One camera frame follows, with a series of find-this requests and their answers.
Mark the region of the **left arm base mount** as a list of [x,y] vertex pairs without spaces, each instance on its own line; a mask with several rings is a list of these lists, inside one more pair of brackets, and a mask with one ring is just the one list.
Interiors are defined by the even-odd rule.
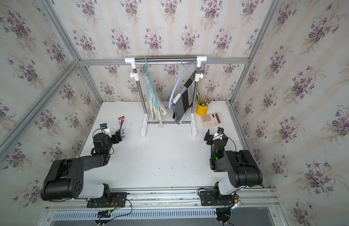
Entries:
[[123,208],[126,192],[112,192],[108,184],[84,183],[78,199],[87,200],[87,208]]

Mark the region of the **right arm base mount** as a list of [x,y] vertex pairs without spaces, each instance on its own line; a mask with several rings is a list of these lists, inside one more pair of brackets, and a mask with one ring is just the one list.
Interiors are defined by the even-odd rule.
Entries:
[[236,192],[242,187],[234,187],[229,177],[216,182],[212,190],[199,188],[197,191],[202,206],[231,206],[236,203]]

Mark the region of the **blue cream plaid scarf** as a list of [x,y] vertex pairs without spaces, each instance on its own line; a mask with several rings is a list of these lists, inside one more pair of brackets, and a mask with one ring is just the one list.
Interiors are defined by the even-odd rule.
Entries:
[[162,116],[165,116],[167,114],[167,110],[165,109],[165,106],[162,104],[155,88],[152,83],[148,67],[143,66],[143,71],[145,73],[145,85],[147,90],[147,102],[149,104],[149,109],[152,114],[152,118],[159,123],[159,128],[162,128],[163,121]]

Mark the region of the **light blue plastic clothes hanger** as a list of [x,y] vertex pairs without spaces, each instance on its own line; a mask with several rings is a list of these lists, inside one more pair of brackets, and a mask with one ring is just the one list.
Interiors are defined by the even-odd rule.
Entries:
[[190,66],[193,66],[193,65],[197,64],[197,62],[194,61],[194,62],[191,62],[191,63],[189,64],[189,66],[185,67],[184,64],[183,64],[183,61],[184,61],[184,60],[185,60],[185,57],[183,56],[183,57],[181,58],[181,65],[184,67],[184,70],[182,71],[181,75],[180,75],[179,78],[177,79],[177,81],[176,81],[176,83],[175,83],[175,85],[174,85],[174,88],[173,88],[173,90],[172,90],[172,93],[171,93],[171,96],[170,96],[170,99],[169,99],[169,104],[168,104],[168,108],[169,108],[169,109],[172,108],[171,106],[172,106],[173,100],[174,100],[174,92],[175,92],[175,90],[176,90],[176,88],[177,88],[177,86],[178,86],[178,84],[179,84],[181,78],[183,77],[183,75],[185,74],[185,72],[190,68]]

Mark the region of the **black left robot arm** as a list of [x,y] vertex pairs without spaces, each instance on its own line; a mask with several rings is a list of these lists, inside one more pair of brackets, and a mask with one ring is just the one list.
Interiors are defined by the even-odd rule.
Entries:
[[114,144],[122,141],[120,130],[114,135],[98,133],[93,136],[94,147],[91,155],[53,161],[43,182],[40,196],[44,201],[68,199],[110,198],[108,184],[95,184],[84,181],[84,172],[106,166]]

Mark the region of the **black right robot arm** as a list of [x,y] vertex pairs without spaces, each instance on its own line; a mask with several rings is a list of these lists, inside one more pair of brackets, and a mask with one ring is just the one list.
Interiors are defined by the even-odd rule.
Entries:
[[214,135],[208,130],[204,141],[210,146],[209,165],[213,172],[227,172],[228,179],[234,188],[242,186],[259,186],[263,183],[263,175],[256,161],[248,150],[226,150],[232,140],[219,127]]

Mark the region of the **teal plastic clothes hanger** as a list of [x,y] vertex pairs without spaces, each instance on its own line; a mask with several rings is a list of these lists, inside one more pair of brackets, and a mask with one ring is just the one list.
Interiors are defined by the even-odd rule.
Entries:
[[157,102],[157,99],[156,99],[156,96],[155,96],[155,93],[154,93],[154,88],[153,88],[152,80],[151,80],[151,77],[150,77],[150,73],[148,71],[147,59],[144,58],[144,61],[145,61],[145,66],[143,68],[144,68],[146,76],[147,76],[147,78],[149,80],[149,85],[150,85],[150,89],[151,89],[151,93],[152,93],[152,101],[154,103],[155,109],[158,109],[158,102]]

